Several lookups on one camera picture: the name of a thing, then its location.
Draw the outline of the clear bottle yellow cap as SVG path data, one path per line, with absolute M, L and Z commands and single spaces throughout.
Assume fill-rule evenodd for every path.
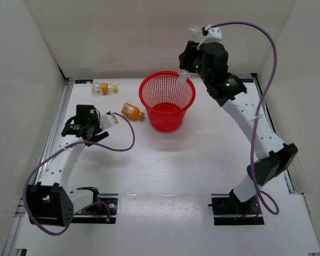
M 91 92 L 93 95 L 109 95 L 118 92 L 118 86 L 111 83 L 93 82 L 91 84 Z

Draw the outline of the orange juice bottle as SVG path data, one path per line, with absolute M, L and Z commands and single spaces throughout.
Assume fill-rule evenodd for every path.
M 145 117 L 144 112 L 142 112 L 138 107 L 127 102 L 123 104 L 121 113 L 130 119 L 137 119 L 140 121 Z

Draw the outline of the red mesh plastic bin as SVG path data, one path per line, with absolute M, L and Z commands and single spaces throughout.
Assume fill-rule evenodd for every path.
M 186 79 L 184 84 L 180 84 L 176 71 L 153 73 L 139 87 L 139 98 L 146 108 L 149 121 L 153 128 L 161 132 L 179 128 L 195 96 L 193 82 Z

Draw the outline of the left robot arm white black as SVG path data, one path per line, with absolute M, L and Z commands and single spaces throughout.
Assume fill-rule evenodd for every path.
M 31 223 L 69 227 L 76 212 L 96 213 L 101 208 L 98 189 L 82 185 L 68 188 L 74 166 L 86 148 L 106 138 L 106 131 L 118 123 L 112 113 L 101 115 L 93 105 L 77 105 L 75 116 L 65 122 L 59 141 L 60 153 L 52 158 L 34 185 L 26 189 Z

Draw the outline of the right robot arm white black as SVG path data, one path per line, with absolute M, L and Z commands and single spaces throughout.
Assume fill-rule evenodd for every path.
M 262 188 L 285 171 L 298 149 L 293 143 L 286 144 L 265 117 L 256 113 L 246 86 L 238 76 L 228 72 L 228 52 L 222 44 L 199 45 L 189 41 L 179 61 L 180 69 L 199 75 L 208 94 L 234 119 L 249 142 L 254 143 L 257 158 L 254 169 L 248 166 L 245 178 L 229 193 L 229 208 L 241 213 L 256 195 L 255 187 Z

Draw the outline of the blue label right corner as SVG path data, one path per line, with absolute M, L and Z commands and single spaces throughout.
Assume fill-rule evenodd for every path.
M 253 83 L 254 80 L 252 78 L 241 78 L 240 79 L 243 83 Z

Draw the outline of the blue label corner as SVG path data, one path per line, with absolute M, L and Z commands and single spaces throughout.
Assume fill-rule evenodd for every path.
M 254 80 L 252 78 L 241 78 L 240 79 L 243 83 L 253 83 Z
M 75 80 L 75 84 L 91 84 L 93 82 L 92 79 L 77 79 Z

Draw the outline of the blue label left corner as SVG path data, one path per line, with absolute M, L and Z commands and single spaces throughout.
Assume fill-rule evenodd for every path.
M 75 80 L 75 84 L 91 84 L 93 82 L 92 79 L 77 79 Z

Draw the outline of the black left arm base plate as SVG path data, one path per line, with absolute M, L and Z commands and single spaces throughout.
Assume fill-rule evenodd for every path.
M 78 224 L 115 224 L 118 194 L 100 194 L 99 198 L 102 201 L 100 205 L 77 212 L 71 222 Z

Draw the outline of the aluminium frame rail left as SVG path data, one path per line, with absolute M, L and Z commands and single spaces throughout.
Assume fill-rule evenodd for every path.
M 23 201 L 24 185 L 31 171 L 48 156 L 51 155 L 51 148 L 56 140 L 58 126 L 61 123 L 63 114 L 66 111 L 69 97 L 75 80 L 68 78 L 61 85 L 61 91 L 52 91 L 51 99 L 47 101 L 49 108 L 42 107 L 38 100 L 37 107 L 40 109 L 34 116 L 31 116 L 33 123 L 27 126 L 28 136 L 22 138 L 17 144 L 18 152 L 22 152 L 25 146 L 32 146 L 30 151 L 23 152 L 19 160 L 26 160 L 27 164 L 18 175 L 16 168 L 10 168 L 14 183 L 18 185 L 17 194 L 14 199 L 18 201 L 12 206 L 13 216 L 10 231 L 7 235 L 5 246 L 0 255 L 25 255 L 25 249 L 16 249 L 15 244 L 20 233 L 25 207 Z

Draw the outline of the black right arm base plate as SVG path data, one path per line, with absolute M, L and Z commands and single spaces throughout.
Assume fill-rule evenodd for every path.
M 260 226 L 264 225 L 259 204 L 255 198 L 237 205 L 228 195 L 212 194 L 211 203 L 215 226 Z

